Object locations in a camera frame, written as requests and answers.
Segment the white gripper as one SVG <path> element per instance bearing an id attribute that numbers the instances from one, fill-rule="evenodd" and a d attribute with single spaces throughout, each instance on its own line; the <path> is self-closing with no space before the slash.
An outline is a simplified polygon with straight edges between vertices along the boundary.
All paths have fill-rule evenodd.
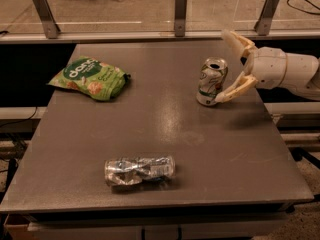
<path id="1" fill-rule="evenodd" d="M 222 30 L 221 37 L 236 59 L 250 61 L 251 74 L 241 72 L 232 85 L 216 96 L 217 103 L 231 101 L 255 86 L 258 89 L 273 89 L 280 85 L 287 66 L 287 56 L 281 49 L 257 49 L 253 41 L 234 31 Z"/>

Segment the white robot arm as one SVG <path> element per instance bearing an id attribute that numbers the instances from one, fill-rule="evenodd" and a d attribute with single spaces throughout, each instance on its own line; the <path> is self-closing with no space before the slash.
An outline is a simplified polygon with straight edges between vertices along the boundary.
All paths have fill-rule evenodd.
<path id="1" fill-rule="evenodd" d="M 244 58 L 242 72 L 217 95 L 218 103 L 228 102 L 250 88 L 284 88 L 306 99 L 319 100 L 319 59 L 312 55 L 286 53 L 279 48 L 257 48 L 250 39 L 234 31 L 223 30 L 222 39 L 237 59 Z"/>

